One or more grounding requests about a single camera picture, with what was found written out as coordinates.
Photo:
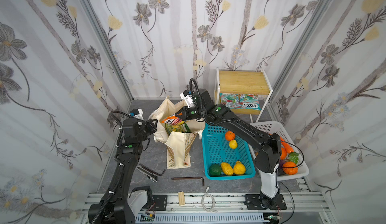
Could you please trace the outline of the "orange candy bag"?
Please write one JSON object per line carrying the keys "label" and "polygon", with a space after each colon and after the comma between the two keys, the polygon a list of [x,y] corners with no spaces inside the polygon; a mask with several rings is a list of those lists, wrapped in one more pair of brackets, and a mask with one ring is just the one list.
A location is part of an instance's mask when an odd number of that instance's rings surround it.
{"label": "orange candy bag", "polygon": [[171,115],[163,119],[161,123],[170,125],[182,125],[185,123],[185,121],[175,115]]}

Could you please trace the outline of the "floral canvas tote bag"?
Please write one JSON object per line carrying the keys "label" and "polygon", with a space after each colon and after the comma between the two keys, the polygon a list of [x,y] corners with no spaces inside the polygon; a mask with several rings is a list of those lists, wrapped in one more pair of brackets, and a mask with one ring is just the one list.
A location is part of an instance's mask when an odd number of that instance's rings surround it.
{"label": "floral canvas tote bag", "polygon": [[205,123],[196,120],[186,122],[188,126],[188,132],[186,133],[176,131],[171,133],[167,132],[165,123],[162,121],[186,105],[184,101],[174,104],[168,98],[165,98],[161,105],[153,111],[149,117],[149,119],[158,120],[154,140],[166,145],[167,169],[189,168],[191,166],[191,146],[196,138],[202,139],[203,136]]}

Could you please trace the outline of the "orange tangerine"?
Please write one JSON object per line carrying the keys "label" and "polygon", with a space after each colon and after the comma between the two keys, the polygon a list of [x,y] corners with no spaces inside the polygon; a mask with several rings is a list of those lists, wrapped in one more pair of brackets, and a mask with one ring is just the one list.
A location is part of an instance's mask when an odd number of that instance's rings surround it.
{"label": "orange tangerine", "polygon": [[231,132],[231,131],[227,131],[227,132],[225,133],[225,139],[226,139],[227,141],[232,141],[232,140],[235,139],[235,137],[236,137],[235,133],[233,133],[233,132]]}

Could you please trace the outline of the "orange bell pepper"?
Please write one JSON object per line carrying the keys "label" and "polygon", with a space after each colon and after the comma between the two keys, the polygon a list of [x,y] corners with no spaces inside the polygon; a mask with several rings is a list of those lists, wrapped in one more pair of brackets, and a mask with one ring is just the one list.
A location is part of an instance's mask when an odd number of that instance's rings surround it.
{"label": "orange bell pepper", "polygon": [[280,156],[280,159],[281,159],[281,160],[284,160],[286,157],[287,157],[287,152],[286,152],[285,148],[281,148],[281,156]]}

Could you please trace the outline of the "green lemon candy bag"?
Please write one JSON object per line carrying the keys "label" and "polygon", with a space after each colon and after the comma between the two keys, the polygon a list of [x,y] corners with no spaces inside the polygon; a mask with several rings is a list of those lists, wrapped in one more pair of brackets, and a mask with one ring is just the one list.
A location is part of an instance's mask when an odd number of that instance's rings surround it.
{"label": "green lemon candy bag", "polygon": [[165,130],[168,135],[170,135],[172,132],[181,132],[181,133],[191,132],[189,126],[186,123],[182,123],[180,125],[165,124]]}

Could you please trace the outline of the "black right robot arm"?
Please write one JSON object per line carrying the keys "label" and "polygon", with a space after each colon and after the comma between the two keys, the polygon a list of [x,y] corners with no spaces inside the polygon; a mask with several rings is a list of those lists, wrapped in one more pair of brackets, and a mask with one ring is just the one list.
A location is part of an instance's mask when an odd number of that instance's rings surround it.
{"label": "black right robot arm", "polygon": [[281,141],[278,134],[263,132],[240,119],[230,108],[215,104],[205,89],[185,90],[181,98],[186,102],[176,116],[182,120],[201,120],[205,123],[202,136],[206,169],[210,164],[218,164],[230,157],[230,148],[225,146],[225,132],[231,131],[241,146],[257,150],[257,157],[246,161],[247,177],[250,172],[258,172],[261,178],[259,206],[274,209],[280,197],[277,170],[281,156]]}

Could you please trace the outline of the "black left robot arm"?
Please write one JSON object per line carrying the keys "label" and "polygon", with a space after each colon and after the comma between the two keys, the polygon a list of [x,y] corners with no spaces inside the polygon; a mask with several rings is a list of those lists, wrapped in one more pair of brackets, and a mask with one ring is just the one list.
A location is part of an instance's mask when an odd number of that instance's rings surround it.
{"label": "black left robot arm", "polygon": [[91,224],[134,224],[136,215],[128,204],[130,183],[143,152],[143,142],[157,132],[158,120],[127,118],[120,123],[114,175],[99,203],[88,210]]}

